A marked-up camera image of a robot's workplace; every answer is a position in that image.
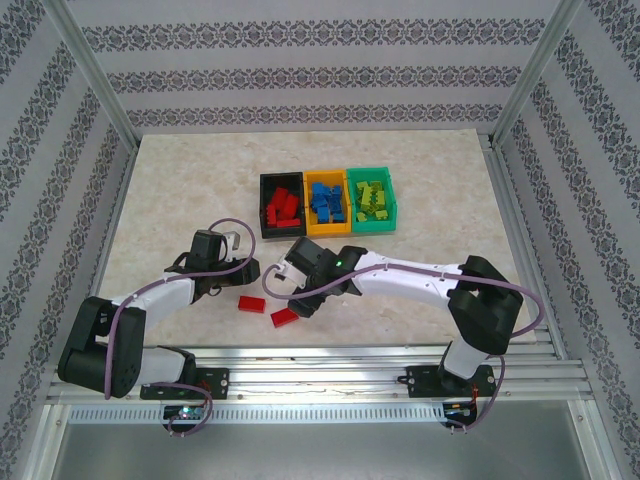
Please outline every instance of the black bin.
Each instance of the black bin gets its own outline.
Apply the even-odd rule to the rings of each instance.
[[[289,193],[300,198],[298,204],[299,227],[270,228],[267,226],[267,205],[277,187],[286,188]],[[260,175],[260,231],[262,238],[304,237],[307,234],[307,223],[304,215],[304,183],[302,172],[263,173]]]

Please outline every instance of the plastic bin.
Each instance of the plastic bin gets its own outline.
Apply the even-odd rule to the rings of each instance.
[[[295,218],[300,219],[299,227],[268,227],[267,226],[267,205],[271,202],[277,187],[289,190],[289,193],[298,196],[298,213]],[[305,201],[302,172],[289,173],[263,173],[260,175],[260,230],[262,238],[286,238],[303,237],[307,234],[307,224],[305,221]]]
[[[393,193],[389,169],[387,167],[349,168],[347,169],[347,180],[349,184],[349,193],[352,199],[351,231],[353,233],[384,233],[395,231],[396,220],[398,217],[398,206],[396,204],[396,196]],[[360,208],[356,201],[358,198],[358,189],[356,188],[356,184],[358,182],[372,181],[382,182],[388,218],[387,220],[369,219],[366,222],[358,222],[356,221],[356,215],[360,212]]]
[[[304,172],[304,210],[307,220],[307,235],[348,235],[351,233],[351,197],[347,185],[346,170],[317,170]],[[318,223],[318,216],[311,210],[311,185],[322,182],[329,187],[342,187],[342,211],[344,223]]]

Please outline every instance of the green bin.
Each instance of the green bin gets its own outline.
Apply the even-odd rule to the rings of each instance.
[[[385,208],[388,218],[386,220],[375,220],[372,216],[368,216],[366,222],[358,222],[357,214],[360,212],[360,206],[357,204],[358,182],[382,183],[385,195]],[[393,232],[396,229],[396,219],[398,217],[398,206],[396,205],[396,196],[393,193],[391,185],[391,175],[387,167],[378,168],[348,168],[347,183],[349,184],[349,193],[351,194],[351,231],[353,233],[385,233]]]

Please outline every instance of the yellow bin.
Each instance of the yellow bin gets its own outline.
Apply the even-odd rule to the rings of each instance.
[[[307,222],[307,235],[348,235],[351,233],[351,198],[346,170],[318,170],[303,173],[304,213]],[[318,216],[311,210],[311,185],[322,182],[328,187],[342,187],[342,211],[344,223],[318,223]]]

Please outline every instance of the patterned wallpaper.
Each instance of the patterned wallpaper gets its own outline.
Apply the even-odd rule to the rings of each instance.
[[[69,5],[140,133],[489,133],[556,0]]]
[[[565,344],[640,478],[640,16],[583,4],[504,145]]]
[[[129,152],[37,1],[0,2],[0,479],[19,477]]]

